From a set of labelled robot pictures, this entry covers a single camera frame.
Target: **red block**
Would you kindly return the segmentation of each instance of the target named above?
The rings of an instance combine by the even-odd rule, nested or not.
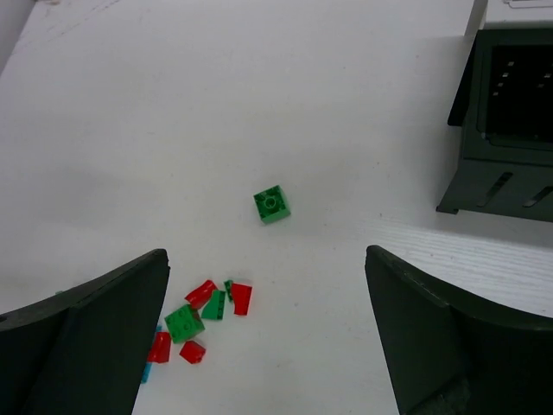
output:
[[[182,350],[179,354],[184,358],[185,361],[187,361],[191,365],[195,365],[196,363],[200,363],[201,360],[204,358],[206,350],[194,340],[189,340],[188,342],[184,343],[184,346],[182,346]]]
[[[234,314],[247,316],[250,308],[251,287],[234,283],[231,286],[231,294],[234,300]]]
[[[204,284],[200,285],[185,298],[193,309],[201,309],[211,298],[211,295],[214,290],[217,290],[217,285],[211,280],[208,279]]]
[[[167,363],[171,351],[171,336],[166,331],[158,331],[152,348],[149,350],[146,361]]]

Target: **small toy block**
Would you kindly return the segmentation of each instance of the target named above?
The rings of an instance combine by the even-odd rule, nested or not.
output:
[[[177,311],[165,317],[167,329],[173,342],[184,342],[205,330],[198,311],[189,304],[180,307]]]
[[[231,280],[231,279],[227,279],[227,280],[225,281],[226,295],[228,296],[228,301],[230,301],[230,302],[232,303],[231,287],[232,287],[232,280]]]
[[[147,362],[167,363],[171,351],[171,337],[166,331],[158,331],[152,348],[149,350]]]
[[[201,309],[211,298],[212,292],[217,290],[217,285],[211,280],[208,279],[204,284],[200,285],[186,297],[187,300],[193,309]]]
[[[184,343],[184,346],[179,354],[185,361],[191,365],[195,365],[196,363],[200,363],[204,358],[206,350],[200,344],[194,341],[189,341]]]
[[[225,312],[225,292],[215,290],[211,295],[211,300],[201,311],[201,318],[207,320],[222,320]]]
[[[256,202],[259,218],[265,224],[290,216],[289,204],[280,186],[254,195],[253,200]]]
[[[144,368],[144,371],[142,372],[142,379],[140,380],[140,383],[146,383],[149,378],[149,371],[152,368],[151,363],[146,363],[146,367]]]
[[[251,287],[243,284],[232,284],[232,297],[234,298],[234,314],[247,316],[250,308]]]

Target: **blue block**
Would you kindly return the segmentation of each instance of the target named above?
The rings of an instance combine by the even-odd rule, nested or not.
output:
[[[152,364],[151,363],[146,363],[146,367],[144,368],[144,371],[142,373],[142,380],[140,381],[140,383],[146,383],[148,381],[148,378],[149,378],[149,371],[151,370],[152,368]]]

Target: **black container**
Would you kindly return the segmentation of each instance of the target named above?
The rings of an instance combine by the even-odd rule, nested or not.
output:
[[[448,124],[461,149],[438,212],[553,221],[553,29],[481,30]]]

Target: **white table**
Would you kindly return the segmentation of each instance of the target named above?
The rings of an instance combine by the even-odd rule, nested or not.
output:
[[[250,315],[207,322],[198,366],[173,347],[138,415],[397,413],[371,244],[553,316],[551,224],[434,210],[455,168],[446,119],[470,9],[38,3],[0,79],[0,312],[158,246],[164,315],[205,278],[250,279]],[[292,216],[263,226],[252,195],[278,183]]]

